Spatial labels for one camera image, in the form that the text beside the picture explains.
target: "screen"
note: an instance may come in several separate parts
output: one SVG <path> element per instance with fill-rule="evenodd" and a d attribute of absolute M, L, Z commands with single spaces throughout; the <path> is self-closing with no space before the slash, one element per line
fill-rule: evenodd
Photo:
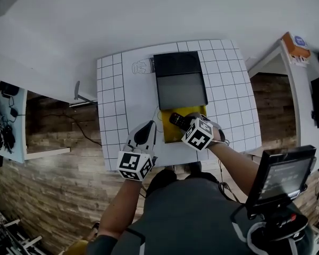
<path fill-rule="evenodd" d="M 271 166 L 259 200 L 300 190 L 310 159 Z"/>
<path fill-rule="evenodd" d="M 157 78 L 160 109 L 207 105 L 202 78 L 200 73 Z"/>

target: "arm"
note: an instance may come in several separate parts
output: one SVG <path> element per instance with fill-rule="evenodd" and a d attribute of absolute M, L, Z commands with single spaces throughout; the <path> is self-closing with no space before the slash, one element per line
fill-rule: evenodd
<path fill-rule="evenodd" d="M 135 216 L 142 182 L 125 180 L 118 194 L 104 211 L 97 233 L 118 239 Z"/>
<path fill-rule="evenodd" d="M 209 150 L 223 163 L 241 191 L 249 195 L 259 166 L 224 143 L 214 144 Z"/>

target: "black tablet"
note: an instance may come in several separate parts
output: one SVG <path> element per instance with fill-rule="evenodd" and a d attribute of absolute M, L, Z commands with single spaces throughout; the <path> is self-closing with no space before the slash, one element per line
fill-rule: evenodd
<path fill-rule="evenodd" d="M 208 104 L 197 52 L 158 54 L 154 61 L 160 110 Z"/>
<path fill-rule="evenodd" d="M 248 215 L 274 211 L 296 199 L 312 171 L 315 151 L 313 146 L 265 150 L 246 201 Z"/>

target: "yellow paper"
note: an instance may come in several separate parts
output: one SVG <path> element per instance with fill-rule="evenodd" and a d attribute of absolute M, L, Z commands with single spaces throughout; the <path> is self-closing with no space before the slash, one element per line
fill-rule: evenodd
<path fill-rule="evenodd" d="M 164 142 L 165 143 L 180 142 L 183 137 L 183 134 L 181 133 L 179 127 L 169 122 L 169 118 L 172 113 L 178 113 L 182 116 L 186 116 L 189 113 L 196 113 L 196 112 L 201 113 L 205 116 L 207 114 L 205 106 L 161 110 L 163 131 L 164 131 Z"/>

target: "gray shirt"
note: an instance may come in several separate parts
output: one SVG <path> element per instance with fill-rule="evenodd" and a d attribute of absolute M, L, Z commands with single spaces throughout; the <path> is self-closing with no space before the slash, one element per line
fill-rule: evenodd
<path fill-rule="evenodd" d="M 230 219 L 239 204 L 226 200 L 218 185 L 203 178 L 176 181 L 154 191 L 145 201 L 142 217 L 129 226 L 117 241 L 99 236 L 88 245 L 88 255 L 138 255 L 145 240 L 145 254 L 253 254 L 236 233 Z M 236 222 L 242 235 L 259 218 L 248 220 L 242 208 Z M 297 246 L 299 254 L 312 250 L 312 233 Z"/>

